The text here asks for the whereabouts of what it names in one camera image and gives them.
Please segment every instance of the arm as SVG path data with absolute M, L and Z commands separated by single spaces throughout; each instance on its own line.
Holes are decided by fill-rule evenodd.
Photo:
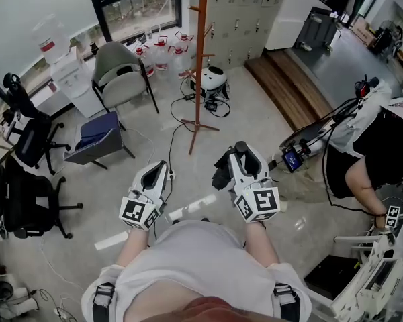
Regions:
M 347 186 L 355 198 L 369 211 L 376 215 L 384 215 L 387 211 L 384 204 L 379 200 L 372 187 L 367 173 L 365 157 L 358 160 L 348 169 L 345 175 Z
M 247 252 L 261 265 L 269 267 L 278 264 L 279 258 L 270 242 L 266 229 L 261 223 L 247 223 L 245 227 Z
M 122 248 L 116 264 L 126 267 L 133 261 L 142 250 L 145 250 L 148 245 L 149 232 L 133 228 L 128 235 L 128 239 Z

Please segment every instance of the wooden step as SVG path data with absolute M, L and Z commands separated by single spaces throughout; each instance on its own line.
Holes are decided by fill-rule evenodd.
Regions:
M 294 131 L 317 120 L 312 109 L 302 101 L 296 86 L 290 84 L 268 59 L 261 57 L 247 60 L 244 66 L 262 86 Z
M 283 77 L 285 77 L 291 85 L 297 88 L 302 99 L 305 100 L 307 105 L 313 110 L 317 118 L 324 117 L 332 111 L 330 104 L 328 104 L 327 100 L 322 96 L 322 93 L 285 51 L 268 51 L 264 56 L 276 69 L 282 71 Z

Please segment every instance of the white t-shirt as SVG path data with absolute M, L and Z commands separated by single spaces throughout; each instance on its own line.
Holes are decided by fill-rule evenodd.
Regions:
M 109 311 L 122 322 L 139 293 L 165 280 L 201 296 L 219 297 L 233 307 L 268 316 L 273 316 L 273 289 L 280 282 L 289 284 L 299 296 L 300 322 L 308 320 L 312 308 L 291 265 L 272 264 L 265 268 L 242 248 L 229 229 L 214 223 L 183 221 L 168 228 L 155 245 L 127 267 L 104 268 L 82 297 L 84 317 L 93 320 L 93 298 L 100 284 L 115 284 L 117 297 Z

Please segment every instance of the coat rack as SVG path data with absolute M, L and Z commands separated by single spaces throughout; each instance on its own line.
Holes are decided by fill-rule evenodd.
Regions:
M 200 123 L 200 96 L 202 95 L 202 66 L 203 66 L 203 57 L 211 57 L 215 56 L 214 54 L 204 54 L 204 38 L 208 34 L 209 30 L 212 28 L 212 25 L 205 31 L 205 23 L 206 23 L 206 9 L 208 5 L 208 0 L 199 0 L 199 7 L 190 6 L 188 7 L 192 11 L 196 11 L 199 13 L 198 18 L 198 27 L 197 27 L 197 66 L 195 75 L 192 71 L 188 71 L 188 75 L 195 79 L 196 87 L 195 87 L 195 121 L 189 121 L 186 119 L 182 119 L 182 123 L 188 123 L 194 125 L 194 134 L 193 139 L 191 141 L 191 146 L 189 147 L 189 155 L 193 152 L 193 147 L 195 143 L 195 138 L 197 137 L 197 133 L 200 128 L 212 130 L 212 131 L 220 131 L 215 127 L 211 127 L 208 125 L 204 125 Z

